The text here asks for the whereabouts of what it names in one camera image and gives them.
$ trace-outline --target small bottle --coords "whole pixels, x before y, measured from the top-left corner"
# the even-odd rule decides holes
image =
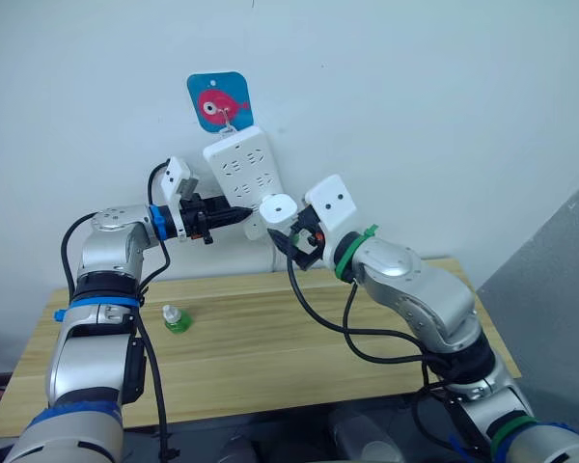
[[[163,306],[163,318],[167,329],[176,334],[185,332],[193,322],[187,312],[174,306]]]

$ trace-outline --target blue ring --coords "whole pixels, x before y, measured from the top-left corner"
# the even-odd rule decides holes
[[[60,417],[61,415],[77,412],[104,413],[105,415],[109,415],[114,420],[116,420],[120,425],[123,424],[123,416],[121,414],[120,406],[116,402],[109,400],[99,400],[66,403],[64,405],[55,405],[53,407],[46,408],[32,419],[30,424],[28,424],[28,427],[33,426],[39,422],[44,422],[45,420],[49,420],[50,418]]]
[[[139,301],[130,297],[87,297],[70,303],[69,309],[73,307],[90,306],[92,304],[115,304],[118,306],[127,306],[139,308]]]
[[[158,237],[161,241],[167,239],[167,230],[165,229],[165,217],[161,215],[161,211],[158,210],[158,206],[151,204],[152,222],[156,227],[158,232]]]

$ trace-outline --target wooden table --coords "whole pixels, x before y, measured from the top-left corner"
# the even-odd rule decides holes
[[[456,260],[430,263],[467,282]],[[297,275],[312,306],[341,323],[349,285],[323,269]],[[0,437],[20,434],[46,404],[45,370],[60,328],[53,312],[66,303],[67,292],[58,290],[42,313],[0,402]],[[172,334],[163,324],[165,304],[187,310],[193,326]],[[375,304],[362,289],[354,304],[350,326],[408,332],[401,317]],[[491,345],[518,376],[478,298],[477,309]],[[155,283],[142,315],[161,369],[168,422],[411,393],[422,385],[417,363],[383,366],[355,357],[343,336],[316,324],[299,306],[285,272]],[[372,355],[416,353],[403,340],[354,338]],[[123,412],[125,427],[157,423],[150,371],[146,391]]]

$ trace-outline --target floor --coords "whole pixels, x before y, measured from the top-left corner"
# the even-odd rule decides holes
[[[172,424],[170,445],[180,449],[180,458],[175,460],[180,462],[217,463],[223,446],[237,435],[256,443],[262,463],[335,459],[338,455],[328,431],[328,417],[340,407],[371,418],[394,439],[409,463],[462,461],[458,455],[438,448],[418,433],[403,396]],[[434,434],[443,438],[451,434],[452,424],[441,405],[425,401],[421,416]],[[156,461],[157,453],[158,439],[149,429],[125,434],[124,463],[150,463]]]

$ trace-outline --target electrical outlet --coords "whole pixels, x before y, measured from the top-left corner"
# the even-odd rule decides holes
[[[204,159],[230,205],[250,207],[245,223],[249,239],[266,234],[259,215],[262,200],[283,193],[277,166],[265,133],[254,125],[204,148]]]

